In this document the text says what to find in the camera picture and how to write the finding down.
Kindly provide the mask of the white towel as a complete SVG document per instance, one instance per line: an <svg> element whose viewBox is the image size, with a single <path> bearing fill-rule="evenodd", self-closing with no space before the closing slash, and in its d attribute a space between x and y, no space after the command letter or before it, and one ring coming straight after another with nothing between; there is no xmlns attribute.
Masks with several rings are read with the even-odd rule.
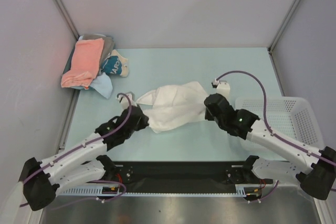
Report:
<svg viewBox="0 0 336 224"><path fill-rule="evenodd" d="M160 133L205 120L204 100L207 97L201 84L192 81L161 86L139 97L136 103L151 107L143 112L149 118L149 127Z"/></svg>

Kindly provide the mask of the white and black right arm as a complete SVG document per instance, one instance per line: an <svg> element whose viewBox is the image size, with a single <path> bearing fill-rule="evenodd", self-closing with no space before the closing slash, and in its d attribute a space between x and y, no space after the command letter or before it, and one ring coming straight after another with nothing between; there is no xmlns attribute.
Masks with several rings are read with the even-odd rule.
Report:
<svg viewBox="0 0 336 224"><path fill-rule="evenodd" d="M205 119L214 121L229 135L259 144L285 159L268 161L258 156L246 159L242 178L254 183L259 178L276 179L300 186L309 196L326 200L335 182L335 150L319 149L285 137L252 112L235 110L221 94L211 94L204 105Z"/></svg>

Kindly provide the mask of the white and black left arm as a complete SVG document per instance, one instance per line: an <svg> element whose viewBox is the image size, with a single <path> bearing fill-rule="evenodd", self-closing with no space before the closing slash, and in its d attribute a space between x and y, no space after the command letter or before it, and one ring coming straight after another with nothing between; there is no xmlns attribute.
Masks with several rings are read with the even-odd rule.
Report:
<svg viewBox="0 0 336 224"><path fill-rule="evenodd" d="M132 105L70 150L41 161L28 159L19 177L25 204L33 211L41 210L69 188L85 183L116 184L116 191L124 194L126 187L106 153L148 126L149 118Z"/></svg>

